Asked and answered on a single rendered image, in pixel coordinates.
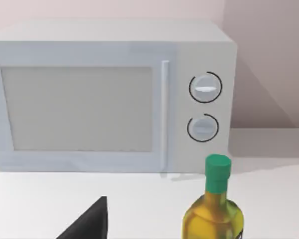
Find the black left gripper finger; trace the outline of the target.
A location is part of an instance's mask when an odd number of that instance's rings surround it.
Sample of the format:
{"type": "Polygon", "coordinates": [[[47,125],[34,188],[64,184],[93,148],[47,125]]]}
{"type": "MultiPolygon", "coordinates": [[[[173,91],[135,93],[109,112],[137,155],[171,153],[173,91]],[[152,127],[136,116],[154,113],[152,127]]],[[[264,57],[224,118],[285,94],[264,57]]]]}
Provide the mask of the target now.
{"type": "Polygon", "coordinates": [[[100,197],[55,239],[107,239],[107,197],[100,197]]]}

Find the microwave oven door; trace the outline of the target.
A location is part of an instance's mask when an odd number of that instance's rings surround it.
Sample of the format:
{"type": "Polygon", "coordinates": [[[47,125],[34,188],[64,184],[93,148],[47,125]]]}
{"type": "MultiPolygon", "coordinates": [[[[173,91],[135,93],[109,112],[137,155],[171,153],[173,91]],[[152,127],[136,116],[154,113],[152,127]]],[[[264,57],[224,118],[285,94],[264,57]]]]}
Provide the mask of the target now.
{"type": "Polygon", "coordinates": [[[176,56],[170,42],[0,41],[0,171],[162,172],[161,62],[170,90],[176,56]]]}

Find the yellow bottle with green cap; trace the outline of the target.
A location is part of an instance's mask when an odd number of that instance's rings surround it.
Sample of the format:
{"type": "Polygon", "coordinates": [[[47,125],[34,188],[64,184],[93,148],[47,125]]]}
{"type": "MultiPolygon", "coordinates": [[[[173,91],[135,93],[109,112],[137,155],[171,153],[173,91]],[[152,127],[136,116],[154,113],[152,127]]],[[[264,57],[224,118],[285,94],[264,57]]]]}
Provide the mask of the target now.
{"type": "Polygon", "coordinates": [[[181,239],[243,239],[244,215],[227,199],[232,161],[212,154],[205,160],[205,193],[186,211],[181,239]]]}

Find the small microwave knob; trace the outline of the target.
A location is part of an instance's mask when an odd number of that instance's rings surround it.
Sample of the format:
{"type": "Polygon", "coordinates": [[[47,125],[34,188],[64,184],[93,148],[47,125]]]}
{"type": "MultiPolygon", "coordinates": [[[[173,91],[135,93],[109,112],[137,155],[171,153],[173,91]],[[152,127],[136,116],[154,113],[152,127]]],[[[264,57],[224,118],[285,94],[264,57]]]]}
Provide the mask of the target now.
{"type": "Polygon", "coordinates": [[[187,124],[187,133],[191,139],[199,143],[213,140],[219,132],[218,120],[210,114],[191,118],[187,124]]]}

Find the large microwave knob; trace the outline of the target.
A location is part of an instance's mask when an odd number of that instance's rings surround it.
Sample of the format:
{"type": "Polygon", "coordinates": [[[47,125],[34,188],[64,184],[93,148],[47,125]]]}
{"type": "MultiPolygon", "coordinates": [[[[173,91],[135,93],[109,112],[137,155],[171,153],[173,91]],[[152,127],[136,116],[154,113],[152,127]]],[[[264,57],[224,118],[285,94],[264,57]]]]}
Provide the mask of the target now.
{"type": "Polygon", "coordinates": [[[199,103],[215,101],[222,93],[223,84],[220,77],[213,72],[195,76],[189,83],[189,93],[199,103]]]}

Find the pale microwave oven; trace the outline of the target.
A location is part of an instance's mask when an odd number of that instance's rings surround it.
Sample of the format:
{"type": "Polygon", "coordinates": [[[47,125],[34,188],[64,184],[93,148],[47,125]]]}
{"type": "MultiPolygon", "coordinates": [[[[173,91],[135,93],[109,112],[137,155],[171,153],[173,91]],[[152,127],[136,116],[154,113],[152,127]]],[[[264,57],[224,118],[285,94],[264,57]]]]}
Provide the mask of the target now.
{"type": "Polygon", "coordinates": [[[170,42],[176,46],[175,79],[169,90],[170,135],[165,172],[201,173],[205,157],[226,154],[231,124],[237,46],[215,24],[199,19],[45,19],[19,23],[0,31],[0,41],[129,41],[170,42]],[[199,103],[189,93],[189,83],[206,72],[222,80],[220,96],[199,103]],[[206,143],[191,139],[191,118],[213,115],[217,136],[206,143]]]}

